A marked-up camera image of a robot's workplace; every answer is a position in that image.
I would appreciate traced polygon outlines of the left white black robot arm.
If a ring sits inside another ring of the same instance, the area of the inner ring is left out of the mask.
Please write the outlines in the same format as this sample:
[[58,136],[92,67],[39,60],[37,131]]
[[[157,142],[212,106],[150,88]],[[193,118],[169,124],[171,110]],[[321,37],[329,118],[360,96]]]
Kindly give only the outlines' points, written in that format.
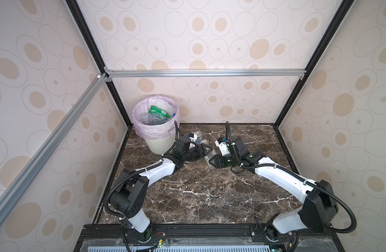
[[124,169],[105,197],[105,211],[138,233],[147,232],[151,224],[143,211],[147,189],[180,170],[186,162],[202,159],[212,150],[204,142],[197,144],[187,136],[180,136],[158,162],[137,170]]

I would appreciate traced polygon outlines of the green bottle yellow cap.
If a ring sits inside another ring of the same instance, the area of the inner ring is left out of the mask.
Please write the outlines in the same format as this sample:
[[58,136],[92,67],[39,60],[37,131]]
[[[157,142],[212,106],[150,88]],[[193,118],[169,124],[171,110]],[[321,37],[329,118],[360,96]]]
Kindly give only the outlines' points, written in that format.
[[171,117],[171,115],[167,111],[165,111],[165,110],[163,110],[163,109],[161,109],[161,108],[159,108],[157,106],[154,106],[154,105],[152,105],[150,107],[149,113],[150,114],[157,114],[157,115],[160,115],[160,116],[165,117],[165,118],[170,118]]

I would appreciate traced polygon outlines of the small Pepsi water bottle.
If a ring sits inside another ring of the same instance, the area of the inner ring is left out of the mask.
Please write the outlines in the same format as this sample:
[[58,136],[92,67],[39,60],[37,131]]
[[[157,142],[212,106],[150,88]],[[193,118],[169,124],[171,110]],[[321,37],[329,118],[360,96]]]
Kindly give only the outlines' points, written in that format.
[[154,125],[162,125],[162,124],[165,124],[166,122],[170,121],[171,119],[174,118],[175,115],[173,116],[170,116],[170,117],[166,117],[162,114],[159,114],[159,113],[154,113],[152,115],[153,117],[153,122],[154,122]]

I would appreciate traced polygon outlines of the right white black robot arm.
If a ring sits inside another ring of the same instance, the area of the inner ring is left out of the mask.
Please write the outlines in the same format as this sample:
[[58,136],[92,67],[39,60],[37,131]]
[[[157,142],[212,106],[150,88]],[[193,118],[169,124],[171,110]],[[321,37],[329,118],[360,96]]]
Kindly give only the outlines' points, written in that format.
[[265,231],[270,235],[286,234],[295,230],[310,229],[322,233],[338,212],[336,201],[314,188],[314,180],[288,170],[259,151],[249,152],[241,138],[219,138],[215,141],[220,154],[210,159],[217,169],[239,166],[244,170],[267,178],[297,198],[302,206],[269,220]]

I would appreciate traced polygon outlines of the clear bottle white cap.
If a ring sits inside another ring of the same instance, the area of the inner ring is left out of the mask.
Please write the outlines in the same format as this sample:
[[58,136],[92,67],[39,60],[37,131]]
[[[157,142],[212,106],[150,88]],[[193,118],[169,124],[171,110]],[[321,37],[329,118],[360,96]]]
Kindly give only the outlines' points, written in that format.
[[209,167],[211,167],[210,160],[213,158],[214,155],[216,155],[216,152],[215,152],[215,150],[212,150],[211,152],[209,152],[209,153],[204,157],[204,159],[205,159],[205,161],[206,161],[206,163],[207,163],[207,165],[208,165]]

